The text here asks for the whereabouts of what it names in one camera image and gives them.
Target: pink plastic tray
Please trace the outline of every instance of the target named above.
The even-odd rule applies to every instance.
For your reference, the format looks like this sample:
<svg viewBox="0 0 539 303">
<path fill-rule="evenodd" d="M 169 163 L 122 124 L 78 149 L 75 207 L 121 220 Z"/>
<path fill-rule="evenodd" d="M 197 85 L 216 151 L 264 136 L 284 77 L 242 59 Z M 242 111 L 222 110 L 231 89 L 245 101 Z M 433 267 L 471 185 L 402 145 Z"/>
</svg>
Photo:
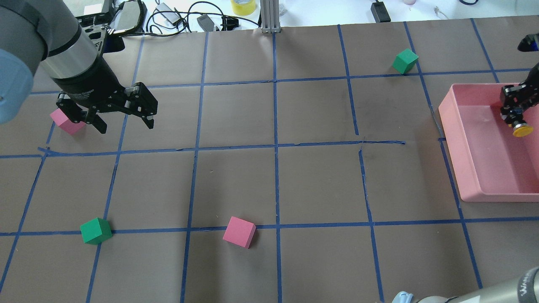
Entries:
<svg viewBox="0 0 539 303">
<path fill-rule="evenodd" d="M 539 202 L 539 111 L 524 114 L 535 130 L 514 137 L 500 117 L 503 85 L 453 84 L 439 107 L 466 202 Z"/>
</svg>

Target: green cube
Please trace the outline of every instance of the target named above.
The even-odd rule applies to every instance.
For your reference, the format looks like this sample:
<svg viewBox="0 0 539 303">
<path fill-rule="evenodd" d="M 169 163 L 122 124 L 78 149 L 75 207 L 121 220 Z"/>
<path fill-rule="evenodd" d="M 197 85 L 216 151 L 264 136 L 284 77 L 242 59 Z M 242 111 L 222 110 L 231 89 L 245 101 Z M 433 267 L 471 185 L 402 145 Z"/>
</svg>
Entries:
<svg viewBox="0 0 539 303">
<path fill-rule="evenodd" d="M 419 57 L 414 54 L 410 49 L 405 49 L 397 55 L 393 62 L 393 67 L 401 74 L 407 73 L 412 69 Z"/>
<path fill-rule="evenodd" d="M 98 245 L 112 237 L 110 225 L 101 218 L 95 218 L 84 223 L 80 226 L 80 232 L 82 233 L 82 240 L 86 244 Z"/>
</svg>

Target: cube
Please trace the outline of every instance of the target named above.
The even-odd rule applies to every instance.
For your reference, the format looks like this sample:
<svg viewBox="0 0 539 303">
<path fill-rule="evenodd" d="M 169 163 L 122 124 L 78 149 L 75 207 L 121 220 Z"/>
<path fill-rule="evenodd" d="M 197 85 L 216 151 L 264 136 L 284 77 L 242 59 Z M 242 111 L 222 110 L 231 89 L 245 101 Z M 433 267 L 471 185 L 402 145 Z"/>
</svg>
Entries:
<svg viewBox="0 0 539 303">
<path fill-rule="evenodd" d="M 82 240 L 86 244 L 98 245 L 112 237 L 110 225 L 101 218 L 95 218 L 84 223 L 80 226 L 80 232 L 82 233 Z"/>
<path fill-rule="evenodd" d="M 54 120 L 54 123 L 56 123 L 56 125 L 58 125 L 58 127 L 60 127 L 61 129 L 65 130 L 65 132 L 67 132 L 69 135 L 74 135 L 81 128 L 83 128 L 84 125 L 86 125 L 84 122 L 71 122 L 60 108 L 52 112 L 50 116 L 52 120 Z"/>
<path fill-rule="evenodd" d="M 226 227 L 223 240 L 249 249 L 249 245 L 251 245 L 251 240 L 253 239 L 254 231 L 256 229 L 257 226 L 254 223 L 237 217 L 231 217 L 230 222 Z"/>
<path fill-rule="evenodd" d="M 401 74 L 407 73 L 416 64 L 419 57 L 410 49 L 405 49 L 393 61 L 393 67 Z"/>
</svg>

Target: grid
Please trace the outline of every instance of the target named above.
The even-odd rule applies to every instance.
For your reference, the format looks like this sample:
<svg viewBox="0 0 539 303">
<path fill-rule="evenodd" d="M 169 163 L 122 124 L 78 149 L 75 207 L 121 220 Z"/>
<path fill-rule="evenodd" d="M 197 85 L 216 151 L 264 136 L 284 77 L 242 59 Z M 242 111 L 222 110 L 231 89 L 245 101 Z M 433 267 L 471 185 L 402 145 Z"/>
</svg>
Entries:
<svg viewBox="0 0 539 303">
<path fill-rule="evenodd" d="M 198 158 L 199 158 L 199 151 L 205 151 L 205 150 L 234 150 L 234 149 L 274 149 L 274 163 L 275 163 L 275 224 L 263 224 L 263 225 L 257 225 L 257 229 L 270 229 L 275 230 L 276 233 L 276 258 L 277 258 L 277 300 L 278 302 L 283 302 L 283 292 L 282 292 L 282 266 L 281 266 L 281 229 L 304 229 L 304 228 L 346 228 L 346 227 L 353 227 L 353 226 L 364 226 L 370 228 L 370 238 L 371 238 L 371 246 L 372 246 L 372 254 L 373 254 L 373 262 L 375 267 L 375 273 L 376 273 L 376 280 L 377 280 L 377 287 L 378 287 L 378 295 L 379 300 L 381 302 L 384 302 L 386 300 L 390 300 L 388 298 L 384 297 L 383 292 L 383 283 L 382 283 L 382 275 L 381 275 L 381 269 L 380 269 L 380 261 L 378 257 L 378 249 L 377 249 L 377 242 L 376 242 L 376 235 L 375 235 L 375 227 L 376 226 L 397 226 L 397 225 L 431 225 L 431 224 L 461 224 L 462 226 L 462 232 L 464 234 L 466 245 L 468 248 L 468 253 L 470 257 L 470 261 L 473 267 L 473 272 L 475 274 L 475 279 L 477 283 L 478 288 L 482 288 L 482 280 L 481 275 L 478 269 L 478 265 L 475 260 L 474 250 L 472 241 L 470 239 L 467 224 L 469 223 L 488 223 L 488 222 L 526 222 L 526 221 L 539 221 L 539 217 L 537 216 L 526 216 L 526 217 L 492 217 L 492 218 L 465 218 L 461 206 L 460 206 L 460 200 L 457 193 L 457 187 L 455 185 L 455 181 L 451 172 L 451 165 L 450 161 L 447 156 L 446 148 L 444 147 L 445 138 L 443 137 L 443 133 L 441 130 L 441 126 L 438 124 L 438 121 L 436 119 L 435 110 L 433 108 L 433 105 L 431 103 L 431 99 L 429 96 L 429 92 L 427 90 L 427 84 L 425 82 L 424 76 L 425 75 L 445 75 L 445 74 L 472 74 L 472 73 L 491 73 L 496 80 L 496 82 L 500 82 L 498 80 L 497 75 L 499 73 L 505 73 L 505 72 L 525 72 L 527 69 L 525 68 L 514 68 L 514 69 L 502 69 L 502 70 L 496 70 L 489 58 L 487 49 L 485 48 L 485 45 L 483 44 L 481 35 L 478 31 L 478 28 L 476 26 L 475 20 L 471 19 L 471 23 L 473 25 L 473 29 L 475 31 L 475 34 L 477 36 L 477 39 L 482 47 L 482 50 L 484 52 L 485 58 L 488 62 L 488 65 L 490 67 L 490 70 L 479 70 L 479 71 L 455 71 L 455 72 L 422 72 L 420 62 L 417 64 L 417 72 L 409 73 L 405 76 L 399 75 L 399 74 L 373 74 L 373 75 L 351 75 L 349 70 L 349 64 L 348 64 L 348 58 L 347 58 L 347 52 L 346 52 L 346 46 L 345 41 L 343 39 L 342 29 L 341 26 L 337 26 L 337 33 L 338 37 L 341 43 L 342 48 L 342 56 L 345 66 L 345 72 L 346 76 L 343 77 L 318 77 L 318 78 L 295 78 L 295 79 L 278 79 L 278 68 L 277 68 L 277 41 L 276 41 L 276 35 L 275 33 L 272 36 L 272 57 L 273 57 L 273 78 L 267 79 L 267 80 L 255 80 L 255 81 L 234 81 L 234 82 L 205 82 L 205 74 L 206 74 L 206 59 L 208 55 L 208 40 L 209 35 L 206 33 L 205 35 L 205 43 L 204 43 L 204 54 L 203 54 L 203 66 L 202 66 L 202 77 L 200 83 L 197 84 L 180 84 L 180 85 L 155 85 L 155 86 L 149 86 L 149 88 L 165 88 L 165 87 L 199 87 L 200 88 L 200 96 L 199 96 L 199 105 L 198 105 L 198 122 L 197 122 L 197 131 L 196 131 L 196 143 L 194 148 L 183 148 L 183 149 L 145 149 L 145 150 L 122 150 L 122 144 L 124 140 L 124 134 L 126 130 L 126 125 L 128 121 L 128 117 L 125 116 L 122 124 L 122 131 L 120 134 L 120 139 L 118 142 L 118 148 L 116 151 L 109 151 L 109 152 L 97 152 L 97 153 L 60 153 L 54 150 L 51 150 L 51 148 L 38 148 L 38 150 L 41 152 L 41 154 L 25 154 L 25 155 L 0 155 L 0 159 L 19 159 L 19 158 L 39 158 L 40 159 L 40 165 L 36 174 L 36 177 L 34 179 L 34 182 L 31 186 L 30 192 L 28 194 L 28 198 L 26 201 L 26 205 L 24 207 L 23 215 L 20 219 L 18 230 L 17 232 L 4 232 L 0 233 L 0 237 L 8 237 L 8 236 L 14 236 L 14 241 L 7 259 L 7 263 L 5 266 L 5 269 L 3 271 L 2 280 L 0 280 L 0 292 L 2 291 L 2 288 L 4 286 L 5 281 L 9 278 L 9 269 L 10 264 L 13 258 L 14 253 L 16 252 L 17 243 L 20 239 L 20 237 L 25 236 L 51 236 L 51 235 L 79 235 L 80 231 L 74 230 L 74 231 L 23 231 L 23 225 L 26 219 L 26 215 L 28 212 L 28 209 L 30 207 L 30 204 L 32 202 L 32 195 L 36 188 L 36 184 L 40 178 L 40 174 L 43 168 L 43 165 L 45 161 L 48 158 L 53 157 L 97 157 L 97 156 L 115 156 L 115 162 L 114 162 L 114 170 L 112 172 L 112 177 L 110 179 L 110 186 L 108 190 L 108 195 L 106 199 L 105 204 L 105 211 L 103 213 L 103 218 L 107 219 L 108 216 L 108 210 L 110 206 L 110 201 L 112 198 L 113 190 L 114 190 L 114 183 L 116 179 L 116 172 L 118 169 L 118 166 L 121 165 L 121 158 L 122 155 L 128 155 L 128 154 L 144 154 L 144 153 L 176 153 L 176 152 L 193 152 L 194 153 L 194 168 L 192 172 L 192 179 L 191 179 L 191 190 L 190 190 L 190 199 L 189 199 L 189 213 L 188 213 L 188 222 L 187 227 L 185 228 L 161 228 L 161 229 L 116 229 L 113 231 L 114 234 L 139 234 L 139 233 L 166 233 L 166 232 L 185 232 L 185 250 L 184 250 L 184 260 L 183 260 L 183 271 L 182 271 L 182 283 L 181 283 L 181 295 L 180 295 L 180 302 L 185 302 L 185 291 L 186 291 L 186 283 L 188 281 L 188 266 L 189 266 L 189 251 L 190 251 L 190 239 L 193 232 L 201 232 L 201 231 L 223 231 L 225 230 L 225 226 L 206 226 L 206 227 L 193 227 L 192 226 L 192 216 L 193 216 L 193 209 L 194 209 L 194 200 L 195 200 L 195 186 L 197 181 L 197 165 L 198 165 Z M 412 36 L 410 35 L 410 29 L 408 27 L 408 23 L 404 22 L 403 27 L 406 31 L 407 38 L 410 43 L 410 48 L 412 51 L 416 51 L 414 48 L 414 43 L 412 41 Z M 135 82 L 135 79 L 137 78 L 137 72 L 139 69 L 139 64 L 142 56 L 142 51 L 144 47 L 144 38 L 141 39 L 140 49 L 138 53 L 137 63 L 135 67 L 135 72 L 133 75 L 133 83 Z M 351 107 L 351 113 L 352 113 L 352 120 L 353 120 L 353 127 L 356 135 L 360 135 L 360 129 L 357 125 L 357 117 L 356 117 L 356 107 L 354 104 L 354 94 L 353 94 L 353 85 L 351 83 L 351 79 L 362 79 L 362 78 L 381 78 L 381 77 L 419 77 L 421 81 L 422 88 L 424 90 L 425 98 L 427 100 L 429 109 L 431 111 L 431 114 L 434 118 L 434 121 L 437 124 L 438 131 L 440 133 L 440 138 L 438 139 L 439 145 L 440 145 L 440 151 L 442 154 L 442 157 L 444 159 L 445 167 L 448 173 L 449 181 L 451 183 L 451 189 L 453 192 L 454 200 L 455 200 L 455 206 L 458 211 L 459 218 L 458 219 L 434 219 L 434 220 L 415 220 L 415 221 L 376 221 L 372 217 L 370 205 L 369 205 L 369 195 L 368 195 L 368 180 L 369 175 L 366 172 L 365 169 L 365 159 L 363 157 L 363 147 L 365 144 L 396 144 L 396 145 L 405 145 L 405 141 L 398 141 L 398 140 L 385 140 L 385 141 L 368 141 L 368 140 L 352 140 L 352 141 L 335 141 L 335 142 L 307 142 L 307 143 L 279 143 L 278 138 L 278 83 L 280 82 L 295 82 L 295 81 L 323 81 L 323 80 L 346 80 L 347 86 L 348 86 L 348 94 L 349 94 L 349 100 L 350 100 L 350 107 Z M 207 86 L 218 86 L 218 85 L 239 85 L 239 84 L 257 84 L 257 83 L 266 83 L 270 82 L 273 85 L 273 121 L 274 121 L 274 143 L 273 144 L 259 144 L 259 145 L 245 145 L 245 146 L 221 146 L 221 147 L 201 147 L 200 146 L 200 138 L 201 138 L 201 121 L 202 121 L 202 115 L 203 115 L 203 99 L 204 99 L 204 89 Z M 56 92 L 40 92 L 40 93 L 33 93 L 33 94 L 51 94 Z M 53 132 L 55 130 L 55 125 L 52 124 L 50 131 L 47 136 L 47 145 L 51 142 L 51 138 L 53 135 Z M 358 162 L 360 163 L 361 167 L 361 176 L 362 176 L 362 189 L 364 192 L 364 198 L 365 198 L 365 208 L 367 210 L 367 217 L 368 220 L 365 222 L 338 222 L 338 223 L 297 223 L 297 224 L 281 224 L 280 222 L 280 187 L 279 187 L 279 150 L 280 148 L 289 148 L 289 147 L 305 147 L 305 146 L 339 146 L 339 145 L 356 145 L 359 147 L 358 151 Z M 92 297 L 92 290 L 94 285 L 94 279 L 95 274 L 98 268 L 99 259 L 100 259 L 100 252 L 101 252 L 101 244 L 99 244 L 95 251 L 95 257 L 93 262 L 93 268 L 92 268 L 92 274 L 89 280 L 88 285 L 88 291 L 87 291 L 87 297 L 86 302 L 91 301 Z"/>
</svg>

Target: yellow tape roll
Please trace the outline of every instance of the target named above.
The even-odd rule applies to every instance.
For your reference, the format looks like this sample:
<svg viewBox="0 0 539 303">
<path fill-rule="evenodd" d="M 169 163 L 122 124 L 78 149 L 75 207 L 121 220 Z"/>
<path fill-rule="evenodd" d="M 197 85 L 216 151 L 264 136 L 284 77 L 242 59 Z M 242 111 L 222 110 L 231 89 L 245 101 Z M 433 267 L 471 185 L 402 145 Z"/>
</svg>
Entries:
<svg viewBox="0 0 539 303">
<path fill-rule="evenodd" d="M 238 16 L 247 16 L 253 13 L 257 4 L 254 0 L 230 0 L 232 11 Z"/>
</svg>

